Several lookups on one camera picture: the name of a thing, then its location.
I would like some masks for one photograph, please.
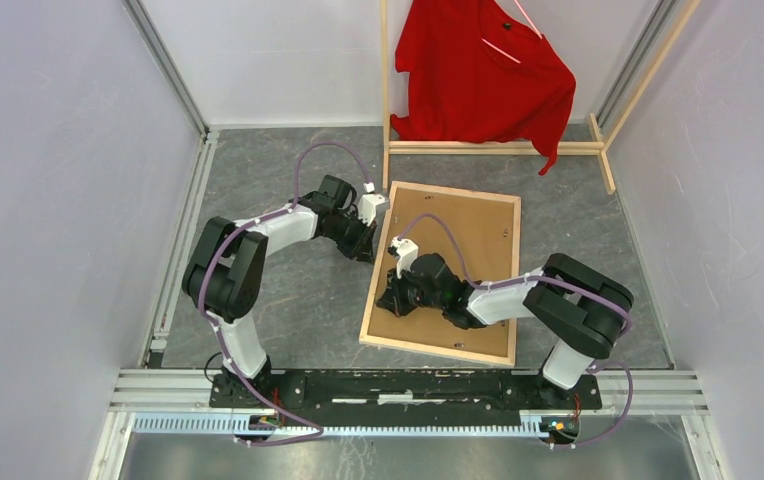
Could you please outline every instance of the wooden post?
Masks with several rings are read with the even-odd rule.
[[[600,125],[597,124],[597,116],[593,113],[588,114],[588,129],[591,131],[591,138],[595,142],[603,141],[603,132],[600,131]],[[612,195],[617,190],[615,179],[612,177],[612,167],[609,165],[609,157],[606,156],[606,148],[603,147],[597,153],[597,160],[600,161],[600,173],[603,175],[603,182],[606,184],[606,193]]]
[[[682,7],[682,11],[679,12],[679,17],[677,17],[676,21],[671,27],[670,32],[668,32],[667,37],[665,37],[665,40],[659,46],[659,50],[656,52],[656,56],[653,58],[650,66],[647,67],[647,70],[644,72],[644,76],[641,78],[641,81],[632,92],[632,97],[630,97],[629,103],[626,105],[626,107],[624,107],[620,117],[618,117],[618,122],[609,132],[609,136],[606,138],[605,145],[603,146],[604,154],[606,150],[608,150],[612,145],[612,142],[615,141],[615,137],[618,135],[621,128],[623,128],[624,123],[626,123],[626,119],[629,117],[630,113],[632,113],[632,109],[635,108],[638,100],[642,95],[644,95],[644,91],[647,90],[647,87],[650,85],[653,77],[656,76],[656,72],[659,70],[659,67],[662,66],[662,62],[665,60],[665,57],[668,56],[668,52],[671,51],[671,47],[673,47],[674,43],[676,43],[676,39],[679,38],[679,34],[682,33],[682,30],[688,23],[691,15],[693,15],[694,11],[697,10],[697,6],[699,4],[700,0],[686,0],[686,4]]]
[[[388,1],[379,0],[379,18],[382,28],[382,191],[387,192],[389,186],[389,168],[391,159],[391,114],[388,103],[388,77],[391,65],[388,63]]]

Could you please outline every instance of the wooden rack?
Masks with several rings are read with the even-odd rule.
[[[389,111],[390,98],[388,96],[388,76],[391,72],[392,64],[388,52],[388,1],[380,0],[380,18],[382,23],[382,93],[383,93],[383,156],[382,156],[382,185],[388,190],[390,185],[390,158],[391,155],[540,155],[532,146],[532,142],[486,142],[486,143],[466,143],[466,142],[438,142],[438,141],[400,141],[391,140],[391,115]],[[659,67],[662,65],[665,57],[676,43],[680,33],[682,33],[691,15],[697,9],[700,0],[685,0],[683,6],[675,20],[671,23],[671,28],[660,42],[658,49],[650,60],[647,68],[641,74],[638,83],[632,90],[629,100],[624,105],[618,115],[618,120],[614,127],[603,134],[597,123],[596,115],[588,115],[588,128],[591,132],[590,142],[559,142],[559,155],[580,155],[596,156],[600,163],[600,172],[603,175],[603,182],[606,185],[606,191],[611,195],[615,193],[615,180],[612,176],[612,169],[609,165],[609,158],[606,155],[609,147],[614,142],[615,137],[626,124],[627,118],[635,108],[638,100],[644,94],[644,91],[650,85],[653,77],[656,75]]]

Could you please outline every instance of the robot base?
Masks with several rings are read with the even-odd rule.
[[[270,370],[254,384],[271,400],[327,426],[515,426],[520,411],[603,407],[597,379],[583,375],[564,391],[532,371],[515,370]],[[209,406],[260,403],[227,372],[214,378]],[[288,420],[287,425],[298,425]]]

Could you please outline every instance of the red t-shirt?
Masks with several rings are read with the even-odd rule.
[[[494,0],[414,0],[395,66],[410,73],[409,115],[391,115],[402,140],[524,138],[548,159],[541,175],[556,162],[576,79],[546,37]]]

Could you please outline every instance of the cable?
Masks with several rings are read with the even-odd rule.
[[[558,433],[559,435],[563,436],[564,438],[570,440],[571,442],[576,442],[576,439],[579,438],[580,433],[582,433],[582,419],[576,418],[574,420],[571,420],[573,423],[576,424],[576,434],[574,436],[568,435],[565,433],[565,430],[555,430],[553,433]]]
[[[572,420],[576,420],[579,418],[579,414],[582,413],[582,402],[579,399],[579,393],[573,394],[573,403],[576,405],[576,407],[573,410],[573,415],[571,415]]]
[[[552,444],[550,446],[551,449],[558,448],[560,450],[573,450],[578,447],[584,447],[586,445],[592,445],[592,444],[601,442],[605,440],[606,438],[612,436],[612,434],[615,433],[618,427],[620,427],[623,424],[623,422],[626,420],[627,415],[629,415],[629,408],[630,406],[632,406],[632,394],[635,391],[634,385],[632,383],[632,373],[629,371],[629,367],[625,363],[619,362],[616,360],[611,362],[606,362],[597,366],[592,365],[588,367],[588,373],[594,374],[601,370],[606,369],[606,367],[619,367],[619,368],[622,368],[624,372],[626,372],[626,383],[627,383],[626,405],[623,407],[623,412],[621,412],[620,416],[615,421],[615,423],[612,424],[611,427],[609,427],[605,432],[601,433],[600,435],[597,435],[594,438],[589,438],[588,440],[583,440],[578,443],[572,443],[570,445]]]
[[[205,361],[205,366],[202,367],[202,374],[205,375],[205,379],[211,382],[212,385],[214,385],[214,379],[208,378],[208,366],[211,365],[211,361],[217,358],[217,355],[220,355],[223,352],[217,352],[214,355],[208,357],[208,360]]]
[[[464,255],[462,255],[461,249],[459,248],[459,245],[456,242],[455,237],[453,237],[453,233],[450,231],[449,227],[447,227],[447,225],[443,222],[443,220],[441,220],[440,218],[438,218],[437,216],[435,216],[435,215],[433,215],[431,213],[423,213],[423,214],[418,215],[414,220],[411,221],[411,223],[409,223],[406,226],[405,230],[403,230],[403,233],[399,234],[396,238],[397,239],[402,239],[409,231],[411,231],[411,229],[414,227],[414,225],[418,221],[423,219],[423,218],[431,218],[431,219],[435,220],[436,222],[438,222],[439,225],[441,225],[441,228],[444,229],[444,232],[447,234],[447,237],[450,239],[450,242],[453,244],[453,249],[455,250],[456,255],[459,257],[459,262],[461,262],[462,272],[464,272],[464,277],[467,280],[467,282],[473,288],[479,289],[479,290],[490,290],[491,288],[505,287],[505,286],[508,286],[508,285],[515,285],[515,284],[518,284],[518,283],[525,283],[525,282],[530,282],[530,281],[548,283],[550,285],[555,285],[555,286],[563,288],[565,290],[570,290],[573,293],[578,293],[578,294],[582,295],[585,298],[593,300],[593,301],[595,301],[595,302],[605,306],[606,308],[609,308],[609,309],[613,310],[615,313],[617,313],[618,315],[623,317],[624,324],[623,324],[623,328],[621,328],[621,332],[620,332],[620,335],[618,336],[618,338],[623,337],[624,335],[626,335],[629,332],[629,330],[632,328],[633,322],[632,322],[632,318],[629,316],[629,312],[627,312],[626,310],[621,308],[618,304],[616,304],[616,303],[614,303],[614,302],[612,302],[612,301],[610,301],[610,300],[608,300],[606,298],[603,298],[600,295],[597,295],[595,293],[589,292],[588,290],[585,290],[583,288],[577,287],[576,285],[570,284],[568,282],[564,282],[564,281],[556,279],[556,278],[547,277],[547,276],[543,276],[543,275],[531,275],[531,276],[525,276],[524,275],[524,276],[521,276],[521,277],[512,278],[512,279],[509,279],[509,280],[504,280],[504,281],[496,282],[496,283],[487,282],[487,283],[477,284],[476,282],[474,282],[470,278],[470,275],[467,273],[467,265],[465,265],[465,263],[464,263]],[[594,374],[594,373],[597,373],[597,372],[599,372],[599,371],[601,371],[601,370],[603,370],[603,369],[605,369],[606,367],[609,367],[609,366],[620,367],[620,368],[622,368],[626,372],[626,380],[627,380],[627,383],[629,385],[629,388],[628,388],[627,395],[626,395],[626,406],[624,406],[623,412],[618,417],[618,420],[614,423],[614,425],[609,427],[609,429],[606,430],[605,432],[603,432],[602,434],[600,434],[600,435],[598,435],[598,436],[596,436],[594,438],[585,440],[583,442],[574,443],[574,444],[570,444],[570,445],[558,445],[557,446],[558,448],[561,448],[561,449],[574,449],[576,447],[582,447],[582,446],[585,446],[585,445],[590,445],[592,443],[597,443],[597,442],[599,442],[599,441],[601,441],[601,440],[611,436],[612,433],[614,433],[614,431],[617,430],[617,428],[620,425],[623,424],[624,420],[626,420],[626,416],[629,414],[629,408],[632,405],[632,393],[633,393],[632,373],[630,373],[629,367],[625,363],[623,363],[623,362],[611,361],[611,362],[603,363],[601,365],[593,365],[592,364],[591,366],[588,367],[588,372],[591,373],[591,374]]]
[[[223,337],[223,332],[220,330],[220,321],[214,318],[212,315],[209,315],[209,313],[205,310],[205,292],[208,291],[208,284],[209,282],[211,282],[211,276],[214,274],[214,269],[217,268],[217,263],[219,262],[220,258],[223,257],[223,253],[226,252],[226,249],[229,248],[229,245],[236,238],[238,238],[238,236],[241,233],[245,232],[250,227],[257,225],[258,223],[266,222],[268,220],[281,217],[282,215],[286,215],[294,211],[294,208],[299,203],[299,198],[300,198],[300,165],[302,164],[306,155],[308,155],[310,151],[314,150],[317,147],[322,147],[327,145],[340,147],[346,150],[347,152],[349,152],[349,154],[352,155],[352,157],[355,159],[356,163],[358,163],[359,168],[361,168],[361,172],[364,175],[365,183],[370,184],[371,186],[373,185],[373,182],[370,180],[370,173],[368,173],[367,167],[364,165],[364,162],[361,161],[361,158],[358,156],[358,154],[355,151],[353,151],[350,147],[338,142],[319,142],[319,143],[310,145],[308,148],[306,148],[299,154],[299,156],[297,157],[297,164],[296,166],[294,166],[294,199],[291,202],[291,205],[288,206],[287,208],[276,210],[270,213],[265,213],[264,215],[261,215],[258,218],[252,219],[244,223],[240,227],[236,228],[234,232],[229,234],[229,236],[227,236],[226,239],[223,240],[223,243],[221,243],[220,246],[217,248],[217,251],[214,252],[214,256],[211,257],[211,262],[209,262],[208,264],[208,268],[205,271],[205,276],[202,279],[202,286],[199,289],[199,295],[197,298],[197,310],[199,311],[200,315],[202,315],[203,317],[205,317],[206,320],[208,320],[208,322],[211,324],[211,328],[214,329],[214,335],[215,337],[217,337],[217,343],[220,345],[220,352],[223,354],[223,364],[238,377],[238,379],[241,381],[244,387],[247,390],[249,390],[249,392],[255,398],[257,398],[259,402],[272,408],[273,410],[276,410],[277,412],[279,412],[281,415],[284,415],[285,417],[288,417],[298,423],[301,423],[307,427],[311,427],[316,430],[315,432],[309,433],[306,435],[285,438],[285,439],[276,440],[273,442],[253,443],[253,442],[247,441],[246,442],[247,446],[275,447],[278,445],[289,445],[292,443],[304,442],[306,440],[311,440],[313,438],[317,438],[323,435],[323,427],[312,422],[311,420],[302,418],[299,415],[295,415],[285,410],[284,408],[279,407],[278,405],[268,400],[267,397],[262,395],[258,390],[255,389],[255,387],[253,387],[252,383],[244,376],[243,372],[241,372],[240,368],[238,368],[237,364],[235,363],[235,360],[229,354],[229,349],[226,346],[226,339]]]
[[[450,243],[453,244],[453,250],[455,250],[456,256],[459,257],[459,263],[461,263],[464,278],[465,280],[467,280],[467,283],[469,283],[470,286],[473,287],[474,289],[491,290],[492,288],[507,287],[509,285],[516,285],[518,283],[526,283],[530,281],[549,283],[550,285],[555,285],[565,290],[570,290],[573,293],[578,293],[579,295],[582,295],[583,297],[589,300],[593,300],[599,303],[600,305],[603,305],[604,307],[615,311],[624,320],[623,327],[621,328],[620,337],[626,335],[629,332],[629,330],[632,328],[633,322],[632,322],[632,318],[630,318],[629,316],[629,312],[621,308],[620,305],[606,298],[603,298],[600,295],[597,295],[596,293],[589,292],[588,290],[585,290],[584,288],[577,287],[576,285],[559,280],[557,278],[547,277],[544,275],[532,275],[532,276],[524,275],[517,278],[510,278],[508,280],[503,280],[500,282],[484,282],[484,283],[474,282],[473,279],[470,277],[470,274],[467,272],[467,265],[464,263],[464,255],[462,254],[461,248],[459,248],[458,242],[456,242],[456,238],[453,236],[453,232],[450,231],[450,228],[447,226],[446,223],[444,223],[443,220],[441,220],[440,218],[438,218],[437,216],[431,213],[422,213],[418,215],[417,217],[415,217],[414,220],[412,220],[408,225],[406,225],[406,228],[403,230],[403,233],[397,235],[396,238],[398,240],[401,240],[404,236],[406,236],[411,231],[412,228],[414,228],[417,222],[419,222],[420,220],[424,218],[431,218],[432,220],[435,220],[438,223],[438,225],[440,225],[441,228],[444,229],[444,232],[447,234],[447,238],[449,238]]]

